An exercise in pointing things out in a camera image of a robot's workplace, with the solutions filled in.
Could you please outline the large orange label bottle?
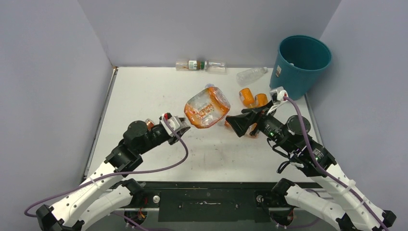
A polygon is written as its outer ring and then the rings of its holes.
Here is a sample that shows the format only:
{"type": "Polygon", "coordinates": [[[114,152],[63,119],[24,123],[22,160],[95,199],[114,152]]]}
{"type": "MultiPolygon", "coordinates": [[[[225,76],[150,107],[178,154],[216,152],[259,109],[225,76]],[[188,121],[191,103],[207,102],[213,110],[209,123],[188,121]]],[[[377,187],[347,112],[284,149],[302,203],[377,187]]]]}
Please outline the large orange label bottle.
{"type": "Polygon", "coordinates": [[[190,98],[184,106],[184,114],[193,126],[205,129],[221,121],[230,108],[224,93],[218,87],[212,86],[190,98]]]}

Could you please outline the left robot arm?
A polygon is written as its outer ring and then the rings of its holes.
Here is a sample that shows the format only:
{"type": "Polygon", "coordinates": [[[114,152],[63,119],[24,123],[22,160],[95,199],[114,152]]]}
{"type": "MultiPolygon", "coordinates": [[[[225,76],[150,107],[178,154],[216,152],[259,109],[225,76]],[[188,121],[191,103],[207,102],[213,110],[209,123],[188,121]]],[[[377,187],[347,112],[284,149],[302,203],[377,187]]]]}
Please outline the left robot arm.
{"type": "Polygon", "coordinates": [[[140,206],[143,187],[134,179],[125,178],[143,163],[142,154],[164,142],[173,145],[189,129],[185,118],[170,113],[163,114],[159,124],[152,127],[141,120],[130,123],[119,144],[77,189],[36,210],[40,229],[85,231],[119,208],[140,206]]]}

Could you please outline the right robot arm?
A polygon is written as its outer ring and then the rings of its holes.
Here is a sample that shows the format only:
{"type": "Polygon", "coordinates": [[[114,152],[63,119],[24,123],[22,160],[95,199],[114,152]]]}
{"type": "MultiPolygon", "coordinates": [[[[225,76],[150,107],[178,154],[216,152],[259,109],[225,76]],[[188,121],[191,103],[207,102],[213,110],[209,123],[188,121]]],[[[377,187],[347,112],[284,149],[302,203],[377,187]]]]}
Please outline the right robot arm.
{"type": "Polygon", "coordinates": [[[338,231],[389,230],[396,215],[376,206],[356,187],[332,154],[309,135],[310,122],[301,112],[282,123],[274,116],[273,107],[274,103],[269,102],[262,107],[243,109],[240,115],[228,116],[226,121],[239,137],[254,126],[252,134],[266,135],[269,146],[286,159],[281,169],[295,166],[332,198],[325,200],[288,179],[281,179],[272,189],[273,202],[303,209],[338,231]]]}

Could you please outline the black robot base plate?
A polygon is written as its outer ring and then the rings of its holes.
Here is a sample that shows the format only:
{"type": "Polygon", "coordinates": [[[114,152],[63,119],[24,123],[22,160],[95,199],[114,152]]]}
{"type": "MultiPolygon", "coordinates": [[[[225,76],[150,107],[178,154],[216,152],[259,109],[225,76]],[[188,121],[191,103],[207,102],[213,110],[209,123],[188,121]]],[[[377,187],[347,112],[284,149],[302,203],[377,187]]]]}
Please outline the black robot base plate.
{"type": "Polygon", "coordinates": [[[268,222],[291,208],[272,194],[275,183],[147,182],[126,210],[158,212],[159,222],[268,222]]]}

